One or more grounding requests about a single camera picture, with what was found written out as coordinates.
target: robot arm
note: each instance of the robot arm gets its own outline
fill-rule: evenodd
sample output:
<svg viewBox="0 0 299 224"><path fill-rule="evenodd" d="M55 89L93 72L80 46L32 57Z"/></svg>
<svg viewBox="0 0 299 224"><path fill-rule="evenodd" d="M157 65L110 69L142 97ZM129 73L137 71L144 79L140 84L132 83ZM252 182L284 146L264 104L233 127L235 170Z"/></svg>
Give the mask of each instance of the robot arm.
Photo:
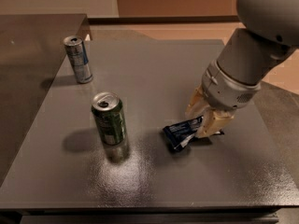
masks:
<svg viewBox="0 0 299 224"><path fill-rule="evenodd" d="M234 118L261 88L263 77L299 45L299 0L237 0L236 29L187 107L188 119L204 116L197 137L210 136Z"/></svg>

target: silver soda can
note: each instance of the silver soda can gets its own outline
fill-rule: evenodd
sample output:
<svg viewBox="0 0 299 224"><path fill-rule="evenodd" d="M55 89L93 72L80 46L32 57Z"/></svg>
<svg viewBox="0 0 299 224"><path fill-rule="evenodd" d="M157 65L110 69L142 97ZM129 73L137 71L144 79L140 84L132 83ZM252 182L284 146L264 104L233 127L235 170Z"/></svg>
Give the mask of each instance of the silver soda can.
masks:
<svg viewBox="0 0 299 224"><path fill-rule="evenodd" d="M92 81L93 74L88 65L83 39L77 35L71 35L64 39L64 47L74 70L77 83L84 84Z"/></svg>
<svg viewBox="0 0 299 224"><path fill-rule="evenodd" d="M122 101L115 93L101 92L94 96L93 117L103 143L117 145L126 135Z"/></svg>

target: metal table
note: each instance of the metal table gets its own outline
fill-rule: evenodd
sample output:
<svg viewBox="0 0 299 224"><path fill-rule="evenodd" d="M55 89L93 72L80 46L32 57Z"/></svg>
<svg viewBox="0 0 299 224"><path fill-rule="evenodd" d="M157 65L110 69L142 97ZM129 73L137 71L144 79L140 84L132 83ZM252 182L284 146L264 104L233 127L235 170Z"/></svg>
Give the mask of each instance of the metal table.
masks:
<svg viewBox="0 0 299 224"><path fill-rule="evenodd" d="M89 33L84 14L0 16L0 187L64 60L62 39Z"/></svg>
<svg viewBox="0 0 299 224"><path fill-rule="evenodd" d="M184 119L218 40L87 43L94 80L79 85L64 60L5 182L0 208L43 215L96 211L190 213L299 206L299 191L255 106L225 135L172 152L162 128ZM93 96L124 102L128 140L104 147Z"/></svg>

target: blue wrapper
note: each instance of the blue wrapper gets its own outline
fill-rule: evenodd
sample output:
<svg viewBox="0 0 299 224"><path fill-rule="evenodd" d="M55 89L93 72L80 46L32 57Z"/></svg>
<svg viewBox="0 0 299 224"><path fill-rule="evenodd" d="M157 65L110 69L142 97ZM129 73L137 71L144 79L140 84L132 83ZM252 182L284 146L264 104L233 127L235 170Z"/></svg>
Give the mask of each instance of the blue wrapper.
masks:
<svg viewBox="0 0 299 224"><path fill-rule="evenodd" d="M166 126L163 131L171 143L172 148L175 151L181 151L190 142L197 140L195 134L198 128L203 122L203 117L200 116L196 119L191 119L183 121L181 123L176 123L171 126ZM215 134L224 134L223 131L218 131Z"/></svg>

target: can lid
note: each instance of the can lid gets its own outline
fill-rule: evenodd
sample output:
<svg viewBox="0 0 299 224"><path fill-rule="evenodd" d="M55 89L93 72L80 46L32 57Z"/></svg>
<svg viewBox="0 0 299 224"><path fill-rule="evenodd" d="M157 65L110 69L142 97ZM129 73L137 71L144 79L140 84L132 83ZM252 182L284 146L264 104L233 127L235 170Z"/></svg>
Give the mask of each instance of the can lid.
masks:
<svg viewBox="0 0 299 224"><path fill-rule="evenodd" d="M93 108L100 111L109 111L115 108L120 102L120 98L111 92L101 92L93 98Z"/></svg>
<svg viewBox="0 0 299 224"><path fill-rule="evenodd" d="M81 42L82 42L82 38L78 35L71 35L64 39L64 44L70 47L79 45L81 44Z"/></svg>

